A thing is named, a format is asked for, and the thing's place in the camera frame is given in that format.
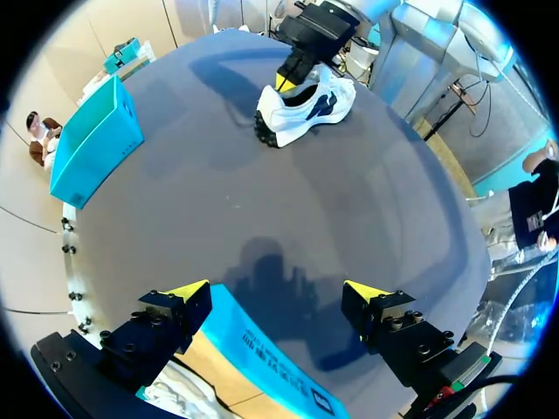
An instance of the shoe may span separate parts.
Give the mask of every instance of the shoe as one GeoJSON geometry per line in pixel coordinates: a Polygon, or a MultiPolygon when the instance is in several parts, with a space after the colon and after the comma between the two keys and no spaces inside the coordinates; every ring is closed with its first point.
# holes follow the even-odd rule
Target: shoe
{"type": "Polygon", "coordinates": [[[313,69],[297,87],[297,93],[287,97],[271,86],[262,90],[254,131],[268,147],[282,148],[315,125],[337,124],[346,117],[355,100],[353,80],[336,77],[324,64],[313,69]]]}

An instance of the person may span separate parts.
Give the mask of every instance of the person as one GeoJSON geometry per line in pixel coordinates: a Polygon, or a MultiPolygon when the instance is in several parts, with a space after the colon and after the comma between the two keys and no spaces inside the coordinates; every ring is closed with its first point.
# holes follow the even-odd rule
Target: person
{"type": "Polygon", "coordinates": [[[472,207],[492,261],[512,257],[518,252],[522,255],[528,249],[541,255],[557,246],[558,161],[559,147],[548,140],[542,149],[529,154],[522,163],[524,171],[538,175],[535,180],[497,192],[472,207]]]}
{"type": "Polygon", "coordinates": [[[29,144],[31,158],[45,170],[50,171],[56,156],[62,126],[53,118],[45,118],[41,122],[38,113],[35,111],[27,115],[25,125],[29,134],[31,134],[29,144]]]}

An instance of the shoe sole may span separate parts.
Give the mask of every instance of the shoe sole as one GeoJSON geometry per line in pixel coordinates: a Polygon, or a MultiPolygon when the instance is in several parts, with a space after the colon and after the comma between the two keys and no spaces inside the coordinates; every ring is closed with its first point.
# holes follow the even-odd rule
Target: shoe sole
{"type": "Polygon", "coordinates": [[[255,124],[254,132],[260,142],[266,144],[270,148],[282,148],[292,142],[298,140],[300,137],[305,135],[309,129],[315,125],[320,124],[337,124],[341,122],[349,113],[351,106],[349,106],[347,112],[339,112],[333,115],[324,115],[316,118],[312,118],[307,122],[299,125],[296,128],[287,129],[279,133],[274,133],[264,122],[262,118],[262,113],[256,111],[254,115],[255,124]]]}

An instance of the gray table surface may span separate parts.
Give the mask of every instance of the gray table surface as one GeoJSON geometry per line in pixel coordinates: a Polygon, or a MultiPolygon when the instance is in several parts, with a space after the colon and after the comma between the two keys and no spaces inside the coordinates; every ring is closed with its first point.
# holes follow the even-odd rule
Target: gray table surface
{"type": "Polygon", "coordinates": [[[461,336],[486,286],[484,240],[437,157],[362,86],[340,124],[260,144],[256,104],[288,53],[225,31],[127,80],[145,143],[77,211],[80,270],[112,327],[147,290],[225,283],[353,417],[388,417],[413,393],[365,354],[343,280],[404,289],[461,336]]]}

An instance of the teal box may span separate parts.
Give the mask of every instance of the teal box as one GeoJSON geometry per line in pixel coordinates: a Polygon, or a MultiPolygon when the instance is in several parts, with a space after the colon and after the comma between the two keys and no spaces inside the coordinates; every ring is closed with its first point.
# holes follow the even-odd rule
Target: teal box
{"type": "Polygon", "coordinates": [[[117,72],[119,68],[128,64],[138,56],[140,47],[138,38],[132,38],[128,40],[126,44],[116,45],[114,52],[109,55],[103,63],[105,70],[107,70],[109,74],[117,72]]]}
{"type": "Polygon", "coordinates": [[[83,209],[111,172],[142,143],[132,98],[113,76],[62,129],[52,166],[51,195],[83,209]]]}

